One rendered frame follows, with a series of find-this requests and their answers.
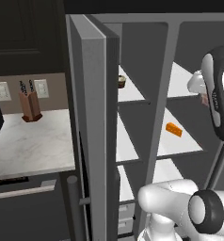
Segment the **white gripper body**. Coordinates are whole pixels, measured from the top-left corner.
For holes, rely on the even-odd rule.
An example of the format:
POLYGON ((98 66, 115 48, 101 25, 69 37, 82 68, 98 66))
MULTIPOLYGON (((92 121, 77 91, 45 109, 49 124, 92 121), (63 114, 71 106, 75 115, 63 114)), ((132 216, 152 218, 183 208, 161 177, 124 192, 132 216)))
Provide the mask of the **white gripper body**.
POLYGON ((193 73, 187 83, 187 89, 191 93, 206 94, 207 89, 201 71, 193 73))

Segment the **grey fridge cabinet with shelves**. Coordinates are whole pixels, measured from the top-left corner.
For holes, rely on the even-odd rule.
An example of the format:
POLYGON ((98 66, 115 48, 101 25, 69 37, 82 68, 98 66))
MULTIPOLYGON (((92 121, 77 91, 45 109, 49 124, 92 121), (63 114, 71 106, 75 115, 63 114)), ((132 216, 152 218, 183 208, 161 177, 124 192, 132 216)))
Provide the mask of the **grey fridge cabinet with shelves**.
POLYGON ((141 137, 136 149, 142 159, 141 173, 137 175, 133 168, 129 169, 129 173, 138 185, 142 185, 152 180, 179 25, 136 19, 127 21, 126 25, 122 29, 127 33, 126 36, 112 30, 120 39, 119 67, 125 68, 136 86, 149 98, 149 105, 141 116, 130 112, 127 118, 141 137))

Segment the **grey fridge door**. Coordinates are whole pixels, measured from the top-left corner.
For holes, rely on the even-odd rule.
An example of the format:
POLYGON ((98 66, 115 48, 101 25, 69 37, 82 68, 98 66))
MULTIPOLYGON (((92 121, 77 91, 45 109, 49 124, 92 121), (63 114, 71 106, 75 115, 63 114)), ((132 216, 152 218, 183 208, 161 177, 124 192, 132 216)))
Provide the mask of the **grey fridge door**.
POLYGON ((224 144, 221 144, 216 152, 204 188, 224 190, 224 144))

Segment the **grey freezer door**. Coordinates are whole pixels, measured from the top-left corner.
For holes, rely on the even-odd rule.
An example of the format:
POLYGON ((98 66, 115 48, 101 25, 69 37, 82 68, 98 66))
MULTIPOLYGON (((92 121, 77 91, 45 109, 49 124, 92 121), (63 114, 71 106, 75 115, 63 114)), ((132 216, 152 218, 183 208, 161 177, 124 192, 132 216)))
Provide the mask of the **grey freezer door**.
POLYGON ((88 174, 92 241, 117 241, 120 39, 91 15, 66 16, 76 120, 88 174))

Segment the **pale grey fridge drawer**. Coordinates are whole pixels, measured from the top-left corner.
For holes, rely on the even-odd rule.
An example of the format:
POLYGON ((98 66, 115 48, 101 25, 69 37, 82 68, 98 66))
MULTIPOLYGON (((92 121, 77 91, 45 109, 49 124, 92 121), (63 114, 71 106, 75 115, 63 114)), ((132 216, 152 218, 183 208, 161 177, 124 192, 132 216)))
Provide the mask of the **pale grey fridge drawer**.
POLYGON ((121 219, 118 224, 118 234, 130 233, 133 229, 133 223, 132 217, 121 219))
POLYGON ((119 207, 119 218, 132 217, 135 213, 135 204, 126 203, 119 207))

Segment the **pink food piece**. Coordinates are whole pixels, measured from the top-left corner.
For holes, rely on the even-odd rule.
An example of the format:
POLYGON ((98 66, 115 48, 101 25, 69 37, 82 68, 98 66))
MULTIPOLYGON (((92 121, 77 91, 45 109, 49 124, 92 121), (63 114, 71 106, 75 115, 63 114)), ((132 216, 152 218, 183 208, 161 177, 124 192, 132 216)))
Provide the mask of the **pink food piece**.
POLYGON ((206 93, 202 93, 201 95, 200 95, 200 98, 201 98, 201 103, 202 104, 204 104, 204 105, 206 105, 206 106, 210 106, 210 104, 209 104, 209 101, 208 101, 208 96, 207 96, 207 94, 206 93))

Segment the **orange cheese wedge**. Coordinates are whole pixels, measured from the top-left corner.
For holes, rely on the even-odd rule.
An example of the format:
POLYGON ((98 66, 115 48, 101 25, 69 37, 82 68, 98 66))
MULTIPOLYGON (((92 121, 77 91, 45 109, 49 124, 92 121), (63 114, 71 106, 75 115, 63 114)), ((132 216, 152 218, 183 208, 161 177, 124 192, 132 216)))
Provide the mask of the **orange cheese wedge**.
POLYGON ((177 137, 181 137, 183 130, 181 128, 179 128, 178 126, 176 126, 175 124, 173 124, 172 122, 168 122, 166 125, 166 130, 168 132, 171 132, 173 135, 177 136, 177 137))

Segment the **brown wooden knife block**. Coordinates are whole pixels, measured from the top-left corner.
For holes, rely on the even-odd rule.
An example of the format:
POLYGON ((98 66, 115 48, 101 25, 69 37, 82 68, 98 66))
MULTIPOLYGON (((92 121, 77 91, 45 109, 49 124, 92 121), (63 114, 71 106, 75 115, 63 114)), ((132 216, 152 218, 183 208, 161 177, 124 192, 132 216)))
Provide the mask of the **brown wooden knife block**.
POLYGON ((35 91, 33 82, 29 80, 28 83, 30 90, 26 89, 26 85, 23 81, 20 82, 19 97, 21 107, 24 113, 22 119, 25 122, 34 122, 40 120, 42 118, 42 114, 40 112, 38 94, 35 91))

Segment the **dark upper cupboard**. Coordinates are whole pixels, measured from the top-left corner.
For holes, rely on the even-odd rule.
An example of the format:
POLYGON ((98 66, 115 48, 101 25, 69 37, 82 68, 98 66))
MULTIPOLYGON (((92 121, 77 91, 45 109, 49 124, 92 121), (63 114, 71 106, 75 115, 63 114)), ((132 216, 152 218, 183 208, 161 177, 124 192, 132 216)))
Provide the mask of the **dark upper cupboard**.
POLYGON ((0 76, 63 72, 63 0, 0 0, 0 76))

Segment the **dark dishwasher front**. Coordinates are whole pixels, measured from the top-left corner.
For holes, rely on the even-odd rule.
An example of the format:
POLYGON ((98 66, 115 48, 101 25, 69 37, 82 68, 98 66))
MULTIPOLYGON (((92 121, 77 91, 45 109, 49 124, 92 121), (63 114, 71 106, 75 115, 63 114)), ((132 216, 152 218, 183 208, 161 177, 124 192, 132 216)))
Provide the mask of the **dark dishwasher front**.
POLYGON ((0 200, 0 241, 69 241, 58 173, 0 180, 0 193, 54 185, 55 190, 0 200))

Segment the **white wall outlet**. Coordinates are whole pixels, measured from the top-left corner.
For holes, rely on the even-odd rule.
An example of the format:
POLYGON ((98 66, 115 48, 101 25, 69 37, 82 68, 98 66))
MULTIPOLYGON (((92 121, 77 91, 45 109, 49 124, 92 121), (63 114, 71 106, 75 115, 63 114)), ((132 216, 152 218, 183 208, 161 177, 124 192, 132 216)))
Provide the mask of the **white wall outlet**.
POLYGON ((10 93, 7 82, 0 82, 0 102, 10 101, 10 93))
POLYGON ((35 89, 39 98, 49 97, 47 81, 45 79, 35 80, 34 84, 35 84, 35 89))

